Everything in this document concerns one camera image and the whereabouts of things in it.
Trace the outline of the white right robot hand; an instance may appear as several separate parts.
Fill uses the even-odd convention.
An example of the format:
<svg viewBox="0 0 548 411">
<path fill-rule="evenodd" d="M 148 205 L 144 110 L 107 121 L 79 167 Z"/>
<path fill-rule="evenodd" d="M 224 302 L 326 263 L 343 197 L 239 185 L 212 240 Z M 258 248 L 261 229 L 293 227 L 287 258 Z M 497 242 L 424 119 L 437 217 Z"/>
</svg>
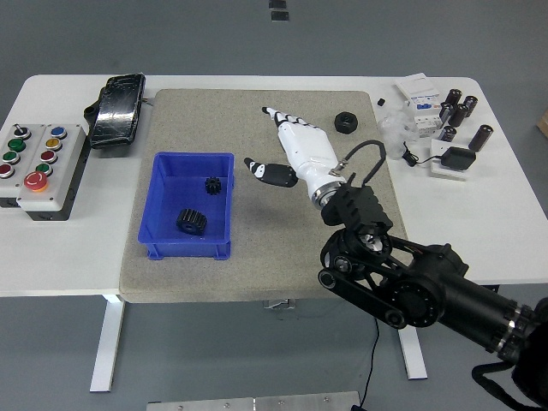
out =
<svg viewBox="0 0 548 411">
<path fill-rule="evenodd" d="M 331 174 L 338 160 L 326 132 L 298 116 L 271 107 L 264 107 L 262 111 L 276 124 L 277 136 L 289 163 L 262 164 L 245 158 L 247 168 L 259 181 L 282 188 L 292 188 L 303 180 L 309 198 L 316 205 L 328 199 L 344 179 Z"/>
</svg>

